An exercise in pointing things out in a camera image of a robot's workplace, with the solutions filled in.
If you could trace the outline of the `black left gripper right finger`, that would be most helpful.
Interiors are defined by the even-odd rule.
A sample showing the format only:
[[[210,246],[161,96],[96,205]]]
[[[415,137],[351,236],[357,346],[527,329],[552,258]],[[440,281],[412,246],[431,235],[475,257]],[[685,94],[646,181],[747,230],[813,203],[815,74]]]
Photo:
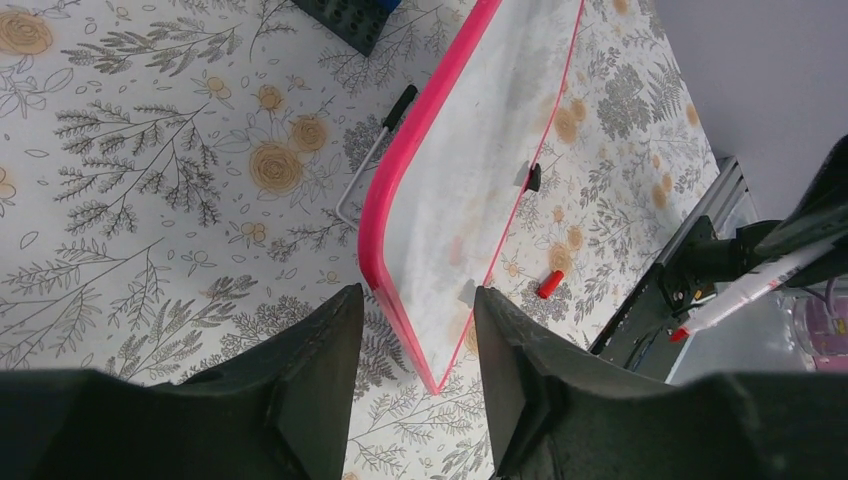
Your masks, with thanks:
[[[571,391],[636,393],[636,377],[531,319],[500,291],[479,287],[474,323],[495,475],[516,475],[568,411]]]

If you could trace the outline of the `grey lego baseplate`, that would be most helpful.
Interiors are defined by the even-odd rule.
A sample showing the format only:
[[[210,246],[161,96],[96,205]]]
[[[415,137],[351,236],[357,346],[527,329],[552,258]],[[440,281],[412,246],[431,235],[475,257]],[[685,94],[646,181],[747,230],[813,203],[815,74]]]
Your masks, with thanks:
[[[369,57],[400,0],[293,0],[347,45]]]

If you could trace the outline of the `white red whiteboard marker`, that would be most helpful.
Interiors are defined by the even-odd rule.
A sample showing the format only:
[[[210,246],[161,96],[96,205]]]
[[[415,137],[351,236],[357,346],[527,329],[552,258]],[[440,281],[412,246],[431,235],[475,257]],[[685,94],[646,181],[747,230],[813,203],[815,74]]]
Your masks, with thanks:
[[[672,343],[718,325],[731,314],[775,290],[805,267],[834,249],[834,238],[769,260],[735,280],[705,306],[697,309],[670,336]]]

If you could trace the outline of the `pink framed whiteboard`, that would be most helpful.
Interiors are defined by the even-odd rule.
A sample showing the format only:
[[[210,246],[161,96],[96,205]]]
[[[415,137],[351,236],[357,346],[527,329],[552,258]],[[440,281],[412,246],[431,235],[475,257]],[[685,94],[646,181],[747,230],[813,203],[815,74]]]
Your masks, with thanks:
[[[439,393],[551,129],[580,1],[479,1],[368,188],[359,266],[424,387]]]

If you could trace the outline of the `red marker cap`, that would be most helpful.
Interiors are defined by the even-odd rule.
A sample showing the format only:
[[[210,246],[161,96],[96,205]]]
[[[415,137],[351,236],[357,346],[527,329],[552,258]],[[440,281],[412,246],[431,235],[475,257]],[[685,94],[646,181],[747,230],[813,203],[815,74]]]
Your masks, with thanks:
[[[562,270],[551,271],[550,274],[539,284],[536,294],[541,299],[550,298],[565,278]]]

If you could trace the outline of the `floral tablecloth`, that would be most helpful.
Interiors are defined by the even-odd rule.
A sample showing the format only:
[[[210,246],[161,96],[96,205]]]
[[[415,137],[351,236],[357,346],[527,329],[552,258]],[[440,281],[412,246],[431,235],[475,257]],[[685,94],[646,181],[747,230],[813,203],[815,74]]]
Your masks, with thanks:
[[[580,2],[486,281],[585,348],[718,168],[655,3]],[[179,384],[360,282],[335,204],[361,214],[382,122],[473,7],[403,1],[365,57],[292,1],[3,2],[2,368]]]

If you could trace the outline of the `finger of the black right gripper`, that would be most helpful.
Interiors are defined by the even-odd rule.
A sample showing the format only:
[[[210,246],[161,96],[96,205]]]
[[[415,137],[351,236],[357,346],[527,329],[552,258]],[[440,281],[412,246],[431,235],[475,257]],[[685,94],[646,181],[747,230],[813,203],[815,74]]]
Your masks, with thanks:
[[[755,253],[777,257],[832,236],[832,250],[794,274],[785,285],[808,287],[847,273],[847,138],[839,139],[795,210],[755,247]]]

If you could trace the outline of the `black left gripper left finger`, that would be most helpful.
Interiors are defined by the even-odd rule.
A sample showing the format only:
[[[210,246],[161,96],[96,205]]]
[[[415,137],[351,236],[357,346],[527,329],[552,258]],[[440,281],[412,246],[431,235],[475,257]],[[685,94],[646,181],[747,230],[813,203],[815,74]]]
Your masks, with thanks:
[[[181,479],[338,479],[364,326],[363,289],[183,382],[206,398]]]

